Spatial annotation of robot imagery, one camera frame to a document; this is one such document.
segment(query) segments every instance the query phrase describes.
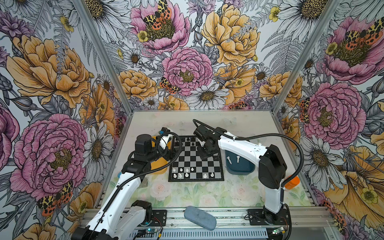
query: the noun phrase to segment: floral wallpaper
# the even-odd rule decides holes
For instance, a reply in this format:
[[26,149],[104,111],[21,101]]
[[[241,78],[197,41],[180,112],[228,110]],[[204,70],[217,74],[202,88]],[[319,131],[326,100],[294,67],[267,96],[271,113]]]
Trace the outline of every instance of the floral wallpaper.
[[86,1],[133,109],[271,109],[326,3]]
[[5,239],[70,239],[127,119],[80,23],[69,0],[0,0]]
[[288,96],[277,111],[303,148],[317,202],[350,240],[384,239],[383,9],[342,2],[335,16],[345,17],[331,20],[290,91],[300,85],[298,101]]

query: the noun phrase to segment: white daisy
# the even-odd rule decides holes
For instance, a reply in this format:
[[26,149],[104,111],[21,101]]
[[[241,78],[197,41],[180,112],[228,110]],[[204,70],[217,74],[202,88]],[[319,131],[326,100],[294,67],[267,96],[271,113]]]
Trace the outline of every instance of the white daisy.
[[129,49],[124,52],[124,62],[131,67],[137,67],[143,63],[139,49]]
[[41,8],[36,0],[4,0],[4,4],[13,13],[23,17],[35,17],[38,15],[38,9]]
[[157,109],[159,106],[159,100],[154,97],[145,98],[142,103],[149,109]]
[[261,67],[255,72],[255,78],[258,81],[264,81],[272,75],[271,70],[268,67]]
[[224,106],[225,99],[222,98],[229,94],[228,89],[218,90],[219,84],[215,83],[210,88],[203,85],[194,91],[192,95],[185,99],[190,108],[195,109],[218,109]]
[[304,153],[303,170],[309,172],[311,184],[315,184],[319,190],[324,192],[330,188],[334,190],[329,181],[329,177],[331,177],[333,183],[343,189],[347,180],[335,166],[342,165],[344,161],[339,156],[329,153],[331,149],[329,143],[312,135],[312,139],[303,137],[300,145]]
[[132,7],[140,6],[140,4],[146,8],[148,4],[150,4],[152,7],[155,6],[156,0],[131,0]]
[[101,122],[99,132],[95,127],[91,128],[91,141],[84,145],[83,167],[86,167],[86,180],[90,182],[102,182],[107,171],[109,156],[113,149],[112,135],[107,132],[107,125]]
[[351,11],[350,16],[359,16],[359,21],[367,18],[366,22],[369,23],[384,17],[384,1],[382,0],[353,0],[351,7],[355,8]]
[[277,112],[277,117],[278,119],[286,118],[288,116],[288,113],[289,113],[289,106],[288,104],[283,102],[279,107],[279,111]]
[[317,60],[318,60],[317,55],[312,53],[310,58],[305,62],[304,67],[303,67],[303,71],[309,72],[314,67]]
[[[283,0],[283,3],[279,6],[281,12],[277,14],[277,17],[283,22],[277,31],[285,31],[284,38],[292,34],[292,39],[298,38],[299,43],[305,42],[313,31],[327,1]],[[340,14],[345,15],[345,11],[336,12],[331,21],[341,18]]]
[[[69,19],[71,26],[78,26],[82,39],[86,32],[75,9],[73,2],[78,0],[58,0],[59,6],[63,9],[63,14]],[[123,39],[122,31],[126,31],[124,24],[129,23],[129,2],[126,0],[85,0],[93,20],[99,28],[101,38],[110,43]]]

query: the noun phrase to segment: blue eraser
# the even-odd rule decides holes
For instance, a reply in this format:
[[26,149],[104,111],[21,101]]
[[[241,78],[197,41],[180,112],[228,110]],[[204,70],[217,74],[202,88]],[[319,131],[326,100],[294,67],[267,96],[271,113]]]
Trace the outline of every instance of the blue eraser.
[[193,206],[188,206],[185,209],[184,217],[203,228],[213,231],[216,227],[216,218],[203,210]]

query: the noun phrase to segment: white chess piece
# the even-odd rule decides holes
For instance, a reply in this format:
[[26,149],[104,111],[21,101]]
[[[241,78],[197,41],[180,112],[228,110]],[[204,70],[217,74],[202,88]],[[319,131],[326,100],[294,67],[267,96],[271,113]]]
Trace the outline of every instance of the white chess piece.
[[229,156],[227,157],[227,159],[228,159],[229,163],[232,164],[231,159],[229,158]]

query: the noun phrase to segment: black mounting plate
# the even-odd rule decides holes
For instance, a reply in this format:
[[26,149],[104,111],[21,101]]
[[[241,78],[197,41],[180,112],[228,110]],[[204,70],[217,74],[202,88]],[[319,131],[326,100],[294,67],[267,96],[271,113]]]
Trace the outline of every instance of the black mounting plate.
[[[269,225],[260,216],[263,214],[263,209],[248,209],[249,224],[251,226],[266,226]],[[289,225],[287,210],[282,208],[277,213],[277,220],[272,223],[273,225]]]

